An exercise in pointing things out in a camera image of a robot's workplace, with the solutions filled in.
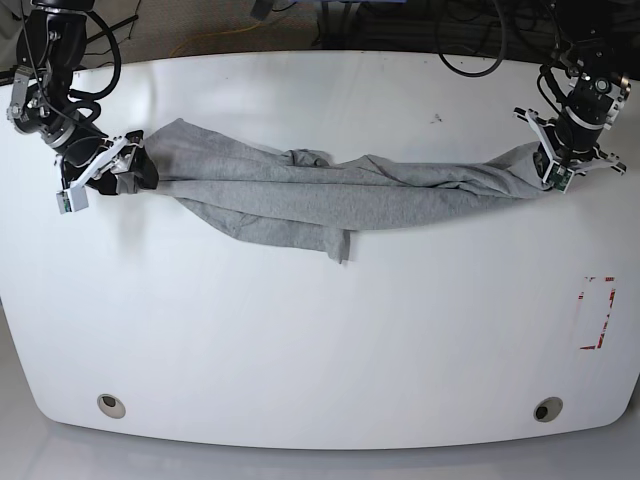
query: white table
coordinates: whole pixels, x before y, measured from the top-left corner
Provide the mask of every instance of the white table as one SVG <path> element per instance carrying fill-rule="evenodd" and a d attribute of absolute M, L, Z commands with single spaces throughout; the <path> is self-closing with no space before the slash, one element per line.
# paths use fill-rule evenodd
<path fill-rule="evenodd" d="M 77 81 L 95 90 L 109 75 Z M 99 126 L 150 134 L 183 117 L 336 161 L 478 162 L 533 140 L 510 113 L 546 112 L 535 75 L 506 63 L 470 80 L 422 54 L 160 61 L 124 69 Z M 282 448 L 453 445 L 609 424 L 640 371 L 634 105 L 603 139 L 625 177 L 596 172 L 565 196 L 357 235 L 345 266 L 234 241 L 153 195 L 90 195 L 89 210 L 60 216 L 52 152 L 2 122 L 0 295 L 36 403 L 73 425 Z M 580 350 L 602 330 L 606 276 L 616 297 L 603 348 Z M 591 303 L 576 313 L 583 291 Z M 123 419 L 97 408 L 104 393 L 124 402 Z M 562 413 L 536 422 L 535 406 L 553 396 Z"/>

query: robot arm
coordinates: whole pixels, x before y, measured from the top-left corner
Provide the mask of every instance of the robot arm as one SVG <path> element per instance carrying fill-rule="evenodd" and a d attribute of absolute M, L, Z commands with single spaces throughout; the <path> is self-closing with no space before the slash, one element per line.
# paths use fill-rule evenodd
<path fill-rule="evenodd" d="M 600 168 L 624 174 L 627 168 L 620 158 L 602 152 L 598 144 L 631 94 L 629 78 L 617 71 L 614 52 L 600 40 L 577 42 L 561 55 L 556 66 L 569 78 L 569 93 L 562 91 L 549 66 L 540 68 L 538 86 L 544 80 L 551 90 L 559 108 L 547 101 L 557 118 L 547 121 L 533 110 L 514 111 L 540 139 L 537 166 L 542 180 L 564 193 L 575 175 Z"/>
<path fill-rule="evenodd" d="M 33 0 L 29 19 L 23 15 L 17 47 L 19 65 L 9 120 L 22 133 L 39 132 L 59 154 L 62 213 L 86 208 L 85 185 L 103 195 L 117 195 L 121 181 L 138 189 L 155 189 L 158 184 L 157 170 L 144 150 L 143 132 L 108 138 L 93 123 L 100 115 L 97 101 L 114 90 L 122 64 L 113 33 L 92 11 L 94 1 Z M 96 93 L 71 89 L 73 72 L 86 48 L 87 17 L 105 32 L 114 54 L 113 78 Z M 575 175 L 605 167 L 626 171 L 617 156 L 600 150 L 597 141 L 615 122 L 631 87 L 629 79 L 617 71 L 613 52 L 602 41 L 574 42 L 558 58 L 543 66 L 538 77 L 538 86 L 545 80 L 559 104 L 557 108 L 549 101 L 557 118 L 546 121 L 537 112 L 520 108 L 515 114 L 527 121 L 540 139 L 535 161 L 541 178 L 549 187 L 565 192 Z M 551 67 L 562 68 L 570 78 L 568 94 L 557 84 Z M 80 110 L 91 113 L 87 117 Z"/>
<path fill-rule="evenodd" d="M 122 175 L 133 177 L 139 189 L 155 189 L 158 184 L 143 132 L 110 139 L 93 123 L 101 112 L 97 102 L 115 89 L 122 64 L 113 33 L 92 11 L 93 4 L 94 0 L 34 0 L 28 20 L 23 15 L 17 46 L 19 64 L 8 117 L 18 131 L 40 133 L 59 154 L 62 213 L 88 206 L 85 184 L 103 195 L 117 195 Z M 95 93 L 71 88 L 73 72 L 85 53 L 87 17 L 105 31 L 115 64 L 109 85 Z M 80 110 L 91 113 L 85 116 Z"/>

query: crumpled fabric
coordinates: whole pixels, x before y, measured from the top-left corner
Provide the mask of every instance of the crumpled fabric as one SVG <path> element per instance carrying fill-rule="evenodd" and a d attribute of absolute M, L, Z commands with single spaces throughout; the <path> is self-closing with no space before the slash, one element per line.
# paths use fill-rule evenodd
<path fill-rule="evenodd" d="M 273 154 L 182 119 L 146 140 L 167 195 L 235 239 L 349 256 L 352 231 L 429 225 L 546 191 L 538 144 L 484 164 L 394 163 L 365 155 L 330 165 L 309 150 Z M 425 162 L 434 159 L 425 158 Z"/>

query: round hole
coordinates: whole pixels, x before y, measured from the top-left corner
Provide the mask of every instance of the round hole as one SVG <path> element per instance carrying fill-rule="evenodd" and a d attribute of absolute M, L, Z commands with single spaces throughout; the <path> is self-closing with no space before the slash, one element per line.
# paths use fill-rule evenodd
<path fill-rule="evenodd" d="M 549 414 L 549 409 L 547 407 L 538 407 L 536 409 L 536 418 L 538 420 L 544 420 L 544 417 L 546 417 Z"/>
<path fill-rule="evenodd" d="M 102 397 L 102 401 L 107 405 L 107 407 L 113 408 L 116 406 L 116 399 L 109 396 Z"/>
<path fill-rule="evenodd" d="M 558 418 L 562 411 L 562 400 L 558 397 L 547 398 L 540 402 L 533 411 L 537 422 L 549 423 Z"/>
<path fill-rule="evenodd" d="M 116 420 L 124 417 L 127 413 L 124 408 L 124 404 L 113 395 L 108 394 L 100 395 L 98 397 L 98 408 L 107 417 L 111 417 Z"/>

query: white bracket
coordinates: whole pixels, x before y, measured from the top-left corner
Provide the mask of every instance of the white bracket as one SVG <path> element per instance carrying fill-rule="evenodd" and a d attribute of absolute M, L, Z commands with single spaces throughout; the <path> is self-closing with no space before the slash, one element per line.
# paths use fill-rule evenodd
<path fill-rule="evenodd" d="M 60 213 L 70 213 L 83 210 L 89 206 L 85 185 L 89 180 L 99 176 L 117 161 L 120 151 L 129 143 L 124 137 L 113 140 L 113 144 L 104 152 L 99 153 L 89 164 L 77 180 L 69 184 L 69 188 L 56 193 Z"/>

